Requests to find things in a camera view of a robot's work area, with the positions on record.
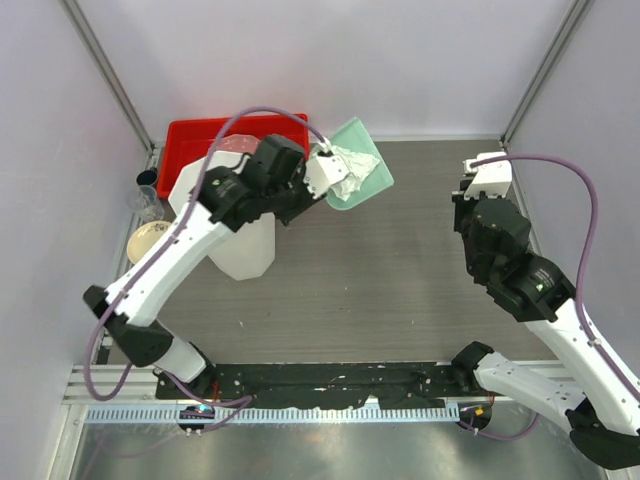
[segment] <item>white container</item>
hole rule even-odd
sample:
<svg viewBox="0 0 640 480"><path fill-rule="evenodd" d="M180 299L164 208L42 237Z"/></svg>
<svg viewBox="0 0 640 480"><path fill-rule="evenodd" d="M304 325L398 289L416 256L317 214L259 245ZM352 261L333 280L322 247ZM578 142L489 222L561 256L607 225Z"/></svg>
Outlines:
<svg viewBox="0 0 640 480"><path fill-rule="evenodd" d="M238 164L241 156L240 153L217 151L213 154L208 170L219 166L233 167ZM187 203L203 161L204 158L201 158L180 172L169 194L169 204L176 215ZM213 249L209 258L234 280L262 276L276 258L275 217L267 213L255 222L246 223L226 243Z"/></svg>

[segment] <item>gray wooden tabletop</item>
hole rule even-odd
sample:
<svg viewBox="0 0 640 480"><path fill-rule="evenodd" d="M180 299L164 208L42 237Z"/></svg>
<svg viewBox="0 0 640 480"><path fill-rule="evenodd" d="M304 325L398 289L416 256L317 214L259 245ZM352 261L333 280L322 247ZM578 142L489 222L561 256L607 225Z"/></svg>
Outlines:
<svg viewBox="0 0 640 480"><path fill-rule="evenodd" d="M276 227L276 259L236 282L208 258L160 320L214 362L445 361L472 340L515 360L546 346L466 274L450 194L495 141L378 144L395 186L346 212L322 203ZM122 363L112 352L110 363Z"/></svg>

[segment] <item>crumpled white paper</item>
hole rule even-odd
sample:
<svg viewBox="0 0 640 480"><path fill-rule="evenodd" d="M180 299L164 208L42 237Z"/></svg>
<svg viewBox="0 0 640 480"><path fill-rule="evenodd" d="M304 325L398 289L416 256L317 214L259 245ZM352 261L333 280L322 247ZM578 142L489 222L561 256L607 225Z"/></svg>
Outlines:
<svg viewBox="0 0 640 480"><path fill-rule="evenodd" d="M336 197L344 202L353 192L360 190L366 178L380 163L380 159L369 153L352 152L336 145L331 146L331 151L338 155L349 169L349 174L341 182L331 186Z"/></svg>

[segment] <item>wire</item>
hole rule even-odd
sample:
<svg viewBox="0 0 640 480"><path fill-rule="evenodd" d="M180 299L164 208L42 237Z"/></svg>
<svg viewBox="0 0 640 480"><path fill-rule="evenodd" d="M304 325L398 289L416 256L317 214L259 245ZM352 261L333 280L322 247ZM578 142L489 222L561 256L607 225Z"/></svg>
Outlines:
<svg viewBox="0 0 640 480"><path fill-rule="evenodd" d="M618 377L618 380L622 382L622 384L626 387L629 393L640 402L640 391L636 389L633 383L627 378L624 372L620 369L616 361L609 355L606 349L600 344L600 340L597 339L593 330L591 329L591 323L587 320L585 314L584 307L584 277L585 271L587 269L587 261L589 260L589 254L591 253L591 246L593 245L593 238L596 233L596 225L598 224L598 195L596 194L596 188L593 184L593 181L587 173L577 165L569 162L560 157L553 157L550 155L537 155L537 154L513 154L513 155L503 155L501 157L488 158L486 160L480 160L478 162L473 162L470 166L480 167L482 165L487 165L489 163L501 162L501 161L516 161L516 160L537 160L540 162L554 163L556 165L560 165L562 167L568 168L576 175L578 175L585 186L587 187L587 191L589 192L589 197L591 199L591 215L589 218L589 228L587 229L587 237L584 242L584 247L582 248L582 254L580 256L580 263L578 264L578 275L576 278L576 314L578 315L578 320L580 325L582 326L582 330L587 335L589 339L589 344L596 349L596 351L600 354L600 357L604 362L609 366L611 371Z"/></svg>
<svg viewBox="0 0 640 480"><path fill-rule="evenodd" d="M533 417L533 420L531 421L531 425L529 425L525 430L518 433L517 435L513 435L509 437L506 437L504 435L498 435L495 433L483 432L480 429L473 428L473 417L471 417L471 421L469 423L465 423L462 420L460 420L458 422L458 425L460 425L462 428L466 428L470 432L474 432L476 435L480 437L489 438L491 440L497 440L499 442L515 442L516 440L520 440L521 438L524 438L527 435L529 435L531 432L533 432L533 430L538 425L538 422L540 422L540 414L536 413L536 415Z"/></svg>
<svg viewBox="0 0 640 480"><path fill-rule="evenodd" d="M189 221L189 218L191 217L191 214L193 213L193 210L195 209L195 206L196 206L196 203L197 203L197 199L198 199L198 195L200 194L200 190L202 190L202 185L204 183L205 174L206 174L206 172L207 172L207 170L209 168L209 164L211 163L211 158L213 157L213 154L216 151L220 141L227 135L227 133L229 132L229 129L240 118L242 118L242 117L244 117L246 115L250 115L252 113L257 113L257 112L270 112L270 113L276 113L276 114L288 117L291 120L299 123L303 127L307 128L309 131L311 131L318 138L318 140L321 143L326 143L327 142L327 140L324 137L324 135L322 135L315 127L313 127L308 122L306 122L305 120L301 119L300 117L297 117L296 115L293 115L292 113L289 113L286 110L282 110L280 108L258 106L258 107L246 108L246 109L242 110L241 112L237 113L236 115L231 117L229 120L227 120L227 122L222 126L222 128L220 129L220 131L216 135L215 139L211 143L211 146L209 147L207 155L206 155L206 157L204 159L204 162L202 162L202 168L200 169L200 174L198 175L198 179L196 181L196 185L193 188L193 191L192 191L191 197L189 198L189 201L187 202L187 209L185 210L185 213L182 216L182 219L180 220L180 222L176 226L176 229L174 231L174 235L179 234L184 229L184 227L186 226L187 222ZM91 377L91 357L92 357L92 354L93 354L94 346L95 346L96 342L98 341L98 336L100 335L100 332L102 331L102 328L104 327L104 325L107 322L108 318L111 316L112 313L114 313L114 311L116 310L116 308L118 307L120 302L127 295L127 292L129 292L129 290L131 290L131 288L135 285L135 283L138 280L140 280L140 278L151 268L151 266L155 262L157 262L158 259L162 255L164 255L164 253L173 244L173 240L174 240L173 238L168 238L160 246L160 248L158 248L158 250L156 250L155 253L153 255L151 255L151 257L149 259L147 259L147 261L131 276L131 278L122 287L122 290L116 295L116 297L111 302L111 304L107 306L107 308L105 309L104 313L101 315L100 319L98 320L97 325L95 326L95 328L91 332L91 336L89 338L89 341L87 342L87 347L86 347L85 353L84 353L84 362L83 362L83 366L82 366L83 367L82 368L82 373L83 373L83 376L84 376L84 381L85 381L85 385L87 387L87 390L89 391L91 396L96 400L107 401L107 400L111 400L112 398L114 398L118 394L118 392L120 392L120 390L122 389L122 386L124 385L124 382L125 382L128 374L129 374L129 372L131 370L131 366L132 366L131 363L127 364L127 366L125 367L124 371L122 372L122 377L116 383L116 387L113 389L113 391L109 392L106 395L103 395L103 394L99 393L96 390L95 384L93 383L93 379ZM221 406L222 405L222 403L205 402L202 399L199 399L197 397L195 398L195 400L200 402L200 403L205 403L207 405L214 405L214 406ZM241 402L241 399L238 399L238 400L235 400L233 404L237 405L240 402Z"/></svg>

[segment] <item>robotic arm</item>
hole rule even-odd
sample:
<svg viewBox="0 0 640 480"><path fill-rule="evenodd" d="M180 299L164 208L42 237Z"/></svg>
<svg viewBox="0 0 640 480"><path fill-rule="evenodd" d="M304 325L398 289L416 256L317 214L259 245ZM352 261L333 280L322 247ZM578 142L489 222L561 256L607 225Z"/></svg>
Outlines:
<svg viewBox="0 0 640 480"><path fill-rule="evenodd" d="M330 154L305 162L302 147L279 135L262 140L241 172L236 173L239 167L216 167L206 172L186 226L176 233L187 205L163 237L173 240L171 247L143 271L105 323L135 366L155 365L173 374L199 397L211 394L213 365L194 345L157 320L160 308L206 254L242 225L269 212L286 225L324 198L329 187L348 172L342 160ZM85 292L84 300L98 318L162 244L157 242L137 265L107 288L92 286Z"/></svg>
<svg viewBox="0 0 640 480"><path fill-rule="evenodd" d="M558 266L530 250L531 223L505 198L510 163L471 167L502 155L467 160L460 190L453 193L454 230L462 236L467 271L498 306L549 346L578 386L553 382L478 342L452 363L470 388L501 393L552 420L598 465L638 465L640 404L625 383L640 387L640 382L586 316L595 337L589 339L576 313L574 286Z"/></svg>

